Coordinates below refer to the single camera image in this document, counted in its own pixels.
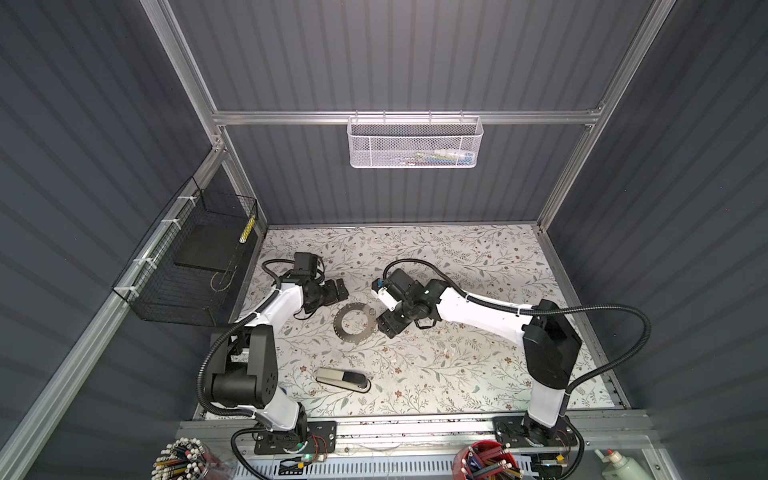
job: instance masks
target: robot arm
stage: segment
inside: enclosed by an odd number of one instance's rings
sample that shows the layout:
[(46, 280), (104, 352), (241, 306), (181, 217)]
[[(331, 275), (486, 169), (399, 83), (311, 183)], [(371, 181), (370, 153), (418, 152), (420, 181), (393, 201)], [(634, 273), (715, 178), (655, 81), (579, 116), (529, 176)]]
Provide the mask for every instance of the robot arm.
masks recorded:
[[(581, 339), (563, 315), (533, 316), (520, 311), (556, 310), (557, 305), (548, 300), (542, 300), (538, 306), (518, 305), (472, 295), (513, 311), (496, 310), (468, 301), (445, 281), (430, 280), (423, 286), (401, 269), (385, 280), (374, 280), (372, 293), (387, 306), (376, 321), (379, 330), (389, 338), (401, 333), (411, 322), (424, 329), (444, 320), (476, 326), (521, 346), (533, 377), (531, 405), (524, 420), (526, 436), (537, 443), (554, 436), (558, 417), (566, 407), (565, 391)], [(432, 324), (419, 322), (427, 318)]]
[[(269, 430), (306, 434), (306, 414), (302, 406), (277, 387), (277, 354), (274, 331), (302, 309), (311, 315), (323, 305), (333, 305), (349, 296), (342, 280), (318, 277), (319, 257), (296, 253), (293, 268), (279, 277), (273, 291), (239, 322), (236, 336), (214, 353), (207, 364), (204, 394), (214, 406), (252, 412)], [(214, 333), (214, 343), (220, 333)], [(230, 355), (248, 348), (248, 363), (231, 362)]]

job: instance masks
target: floral pattern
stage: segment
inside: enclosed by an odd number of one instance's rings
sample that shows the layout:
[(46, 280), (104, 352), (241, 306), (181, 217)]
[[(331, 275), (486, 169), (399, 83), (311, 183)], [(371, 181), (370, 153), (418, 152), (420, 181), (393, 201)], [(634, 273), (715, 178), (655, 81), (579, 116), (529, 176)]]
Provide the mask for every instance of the floral pattern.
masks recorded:
[[(387, 263), (417, 257), (439, 265), (465, 290), (515, 303), (565, 301), (528, 225), (477, 227), (391, 227), (271, 230), (261, 259), (291, 258), (296, 251), (320, 255), (327, 278), (342, 278), (349, 300), (321, 307), (306, 321), (291, 319), (276, 332), (280, 386), (313, 417), (524, 410), (531, 377), (522, 349), (494, 334), (462, 324), (411, 325), (394, 339), (376, 331), (356, 345), (333, 332), (333, 318), (348, 302), (368, 303), (376, 315), (384, 306), (370, 293)], [(434, 275), (406, 263), (407, 273), (425, 283)], [(243, 306), (252, 309), (271, 288), (257, 270)], [(363, 323), (349, 314), (345, 329)], [(317, 367), (354, 369), (372, 381), (360, 394), (315, 382)], [(594, 368), (582, 346), (574, 376)], [(614, 406), (598, 377), (576, 389), (571, 408)]]

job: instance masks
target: aluminum frame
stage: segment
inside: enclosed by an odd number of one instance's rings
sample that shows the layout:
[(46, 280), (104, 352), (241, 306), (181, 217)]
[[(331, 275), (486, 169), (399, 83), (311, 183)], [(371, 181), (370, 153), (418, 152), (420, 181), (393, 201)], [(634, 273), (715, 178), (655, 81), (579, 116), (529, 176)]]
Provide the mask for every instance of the aluminum frame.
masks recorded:
[[(554, 245), (552, 244), (549, 235), (547, 235), (547, 232), (541, 229), (535, 229), (535, 234), (536, 240), (538, 240), (538, 245), (541, 247), (541, 252), (544, 254), (544, 257), (547, 259), (547, 263), (549, 263), (549, 267), (552, 269), (552, 274), (554, 275), (555, 281), (560, 286), (560, 291), (565, 298), (565, 302), (568, 304), (568, 306), (581, 305), (581, 301), (578, 299), (578, 295), (576, 294), (576, 289), (574, 288), (573, 283), (571, 283), (571, 279), (568, 278), (568, 274), (565, 272), (563, 263), (560, 261), (560, 257), (558, 256), (557, 251), (555, 251)], [(594, 360), (595, 365), (602, 366), (608, 363), (608, 357), (605, 355), (603, 346), (600, 344), (598, 335), (594, 332), (592, 323), (589, 321), (587, 314), (575, 313), (573, 317), (574, 321), (576, 322), (576, 326), (578, 327), (578, 331), (581, 334), (581, 338), (584, 340), (584, 343), (586, 343), (587, 349), (592, 355), (592, 359)], [(632, 408), (629, 403), (629, 399), (627, 398), (627, 394), (624, 393), (624, 389), (621, 388), (621, 384), (619, 383), (618, 377), (616, 377), (614, 371), (608, 370), (603, 374), (603, 377), (604, 380), (607, 379), (608, 382), (611, 383), (616, 389), (616, 395), (619, 398), (620, 407), (624, 409)]]
[(462, 123), (480, 117), (486, 125), (594, 125), (599, 110), (579, 111), (215, 111), (217, 125), (346, 125), (359, 123)]
[[(492, 419), (522, 417), (524, 412), (391, 415), (323, 418), (338, 422), (336, 453), (331, 457), (437, 455), (456, 453), (460, 445), (493, 439)], [(658, 449), (662, 445), (644, 410), (571, 410), (568, 416), (589, 449)], [(229, 451), (236, 430), (253, 426), (252, 419), (190, 420), (181, 422), (177, 437), (197, 438), (217, 451)], [(256, 441), (238, 439), (245, 452)], [(521, 447), (516, 452), (556, 452), (554, 447)], [(271, 455), (258, 455), (268, 458)]]
[(147, 13), (147, 17), (152, 27), (163, 45), (166, 55), (174, 66), (176, 75), (179, 77), (184, 91), (192, 103), (192, 106), (200, 119), (200, 123), (205, 129), (212, 145), (222, 141), (225, 148), (229, 151), (227, 161), (223, 163), (224, 171), (227, 173), (235, 193), (244, 197), (257, 199), (259, 211), (259, 227), (262, 234), (266, 233), (269, 219), (261, 208), (261, 202), (256, 196), (256, 191), (248, 180), (242, 162), (237, 156), (229, 134), (214, 122), (213, 112), (216, 110), (214, 98), (211, 96), (208, 87), (205, 85), (200, 69), (194, 60), (187, 39), (181, 31), (176, 15), (170, 6), (168, 0), (141, 0), (141, 6)]
[(588, 127), (582, 134), (576, 148), (571, 153), (571, 158), (568, 159), (565, 168), (544, 204), (544, 208), (541, 210), (538, 223), (542, 229), (547, 230), (552, 225), (554, 216), (557, 215), (566, 195), (568, 195), (568, 191), (570, 191), (576, 181), (576, 177), (581, 172), (581, 168), (587, 162), (589, 155), (594, 150), (594, 146), (597, 144), (603, 131), (605, 131), (606, 125), (616, 111), (616, 107), (624, 96), (624, 92), (627, 91), (627, 87), (629, 87), (634, 74), (640, 67), (640, 63), (645, 58), (648, 49), (656, 39), (659, 30), (661, 30), (661, 26), (672, 11), (675, 1), (654, 0), (654, 3), (648, 9), (643, 23), (632, 39), (627, 54), (621, 61), (616, 75), (614, 75), (611, 83), (608, 85), (605, 96), (603, 96), (600, 118), (594, 126)]
[[(187, 182), (176, 201), (163, 216), (163, 220), (176, 218), (181, 208), (189, 201), (188, 197), (194, 194), (197, 185), (205, 187), (210, 183), (221, 165), (223, 153), (221, 144), (211, 149), (195, 172), (195, 181)], [(161, 221), (157, 225), (140, 249), (139, 259), (151, 255), (165, 230), (170, 228), (170, 224), (171, 222)], [(133, 262), (122, 276), (118, 286), (130, 285), (140, 270), (140, 262)], [(129, 311), (128, 304), (111, 291), (56, 373), (27, 411), (11, 438), (0, 450), (0, 480), (24, 478)]]

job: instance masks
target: corrugated wall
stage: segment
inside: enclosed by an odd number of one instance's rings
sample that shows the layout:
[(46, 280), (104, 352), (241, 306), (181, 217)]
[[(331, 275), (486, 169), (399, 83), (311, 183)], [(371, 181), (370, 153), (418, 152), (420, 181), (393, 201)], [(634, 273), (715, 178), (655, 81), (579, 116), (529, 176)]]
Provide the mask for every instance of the corrugated wall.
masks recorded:
[(584, 127), (490, 125), (478, 166), (359, 169), (342, 126), (228, 131), (270, 224), (536, 220)]
[[(219, 110), (513, 111), (597, 107), (650, 2), (171, 4)], [(228, 128), (271, 224), (536, 220), (582, 132), (486, 126), (474, 169), (361, 172), (343, 127)]]
[[(138, 2), (1, 0), (0, 124), (5, 443), (210, 144)], [(146, 474), (205, 344), (129, 317), (29, 478), (119, 468), (123, 449)]]
[(171, 4), (219, 110), (593, 108), (648, 0)]
[[(654, 322), (617, 370), (687, 478), (768, 453), (768, 2), (679, 0), (549, 231), (585, 303)], [(639, 329), (591, 316), (609, 356)]]

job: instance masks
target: metal ring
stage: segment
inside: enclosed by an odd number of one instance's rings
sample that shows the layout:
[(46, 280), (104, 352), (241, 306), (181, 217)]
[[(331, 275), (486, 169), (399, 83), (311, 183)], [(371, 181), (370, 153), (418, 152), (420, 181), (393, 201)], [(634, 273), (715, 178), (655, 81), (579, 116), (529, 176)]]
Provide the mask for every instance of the metal ring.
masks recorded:
[[(366, 317), (368, 317), (368, 325), (366, 325), (366, 328), (364, 328), (360, 333), (349, 333), (344, 330), (344, 327), (342, 326), (342, 320), (344, 320), (344, 316), (353, 310), (359, 310), (363, 312)], [(376, 328), (376, 311), (370, 305), (366, 305), (365, 303), (347, 303), (339, 310), (339, 312), (336, 314), (336, 317), (333, 319), (333, 332), (344, 342), (355, 344), (364, 342), (368, 339), (368, 337), (373, 335), (373, 333), (376, 331)]]

